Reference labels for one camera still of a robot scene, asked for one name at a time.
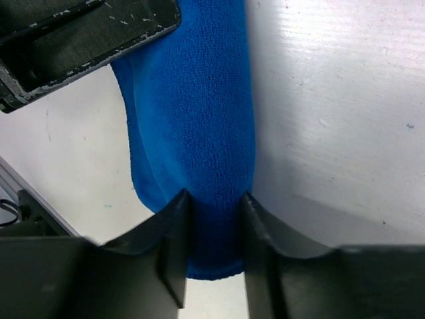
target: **black mechanical part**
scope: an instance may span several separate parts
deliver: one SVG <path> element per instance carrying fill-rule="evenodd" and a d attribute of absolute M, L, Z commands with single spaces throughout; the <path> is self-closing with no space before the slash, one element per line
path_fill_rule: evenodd
<path fill-rule="evenodd" d="M 251 196 L 242 198 L 250 319 L 420 319 L 424 246 L 332 249 L 297 234 Z M 289 257 L 285 241 L 303 241 Z"/>
<path fill-rule="evenodd" d="M 0 235 L 1 317 L 176 319 L 185 297 L 191 210 L 182 191 L 103 247 L 82 237 L 26 237 L 31 231 Z"/>
<path fill-rule="evenodd" d="M 26 220 L 0 229 L 0 237 L 41 237 L 48 229 L 46 221 Z"/>
<path fill-rule="evenodd" d="M 18 196 L 23 223 L 25 221 L 36 223 L 42 231 L 43 236 L 70 235 L 28 191 L 19 191 Z"/>
<path fill-rule="evenodd" d="M 62 88 L 180 22 L 175 0 L 0 0 L 0 110 Z"/>
<path fill-rule="evenodd" d="M 38 229 L 42 226 L 43 229 L 52 230 L 52 227 L 46 222 L 47 220 L 53 220 L 52 225 L 59 225 L 62 231 L 68 235 L 77 237 L 79 234 L 73 229 L 54 209 L 51 207 L 1 156 L 0 156 L 0 188 L 3 189 L 8 198 L 12 202 L 18 203 L 19 207 L 19 220 L 25 225 L 13 225 L 14 229 L 21 229 L 25 233 L 25 228 L 29 229 Z M 38 219 L 44 220 L 44 224 L 39 222 L 38 225 L 30 225 L 35 220 Z M 0 236 L 5 234 L 5 232 L 12 233 L 10 227 L 0 229 Z"/>

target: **white table surface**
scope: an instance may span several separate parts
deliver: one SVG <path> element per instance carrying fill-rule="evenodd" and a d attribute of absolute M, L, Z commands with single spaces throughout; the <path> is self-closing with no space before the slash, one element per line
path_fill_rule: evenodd
<path fill-rule="evenodd" d="M 327 245 L 425 243 L 420 0 L 248 0 L 254 195 Z M 109 67 L 13 114 L 0 155 L 81 235 L 146 219 Z M 247 318 L 242 276 L 190 280 L 181 318 Z"/>

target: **blue towel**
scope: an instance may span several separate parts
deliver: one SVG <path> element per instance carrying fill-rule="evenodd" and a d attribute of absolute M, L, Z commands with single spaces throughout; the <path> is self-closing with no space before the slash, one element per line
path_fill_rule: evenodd
<path fill-rule="evenodd" d="M 238 202 L 254 173 L 244 0 L 179 0 L 181 26 L 112 64 L 127 110 L 131 176 L 160 211 L 194 197 L 189 278 L 242 271 Z"/>

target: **black cable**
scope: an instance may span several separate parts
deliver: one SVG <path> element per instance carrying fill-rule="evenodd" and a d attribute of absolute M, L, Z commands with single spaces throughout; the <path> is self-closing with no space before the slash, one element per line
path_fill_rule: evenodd
<path fill-rule="evenodd" d="M 15 216 L 14 219 L 6 223 L 0 223 L 0 227 L 10 226 L 16 223 L 19 219 L 19 206 L 9 201 L 8 199 L 0 199 L 0 209 L 7 211 L 8 213 Z"/>

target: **black bracket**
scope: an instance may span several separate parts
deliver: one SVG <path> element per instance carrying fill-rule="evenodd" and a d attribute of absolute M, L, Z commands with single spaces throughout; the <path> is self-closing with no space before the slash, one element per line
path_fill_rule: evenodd
<path fill-rule="evenodd" d="M 0 0 L 0 110 L 62 88 L 180 22 L 175 0 Z"/>
<path fill-rule="evenodd" d="M 2 318 L 177 318 L 190 247 L 186 191 L 103 247 L 66 234 L 21 195 L 27 219 L 0 229 Z"/>
<path fill-rule="evenodd" d="M 425 317 L 425 246 L 330 249 L 291 229 L 249 194 L 241 210 L 251 319 Z M 297 250 L 288 250 L 295 241 Z"/>

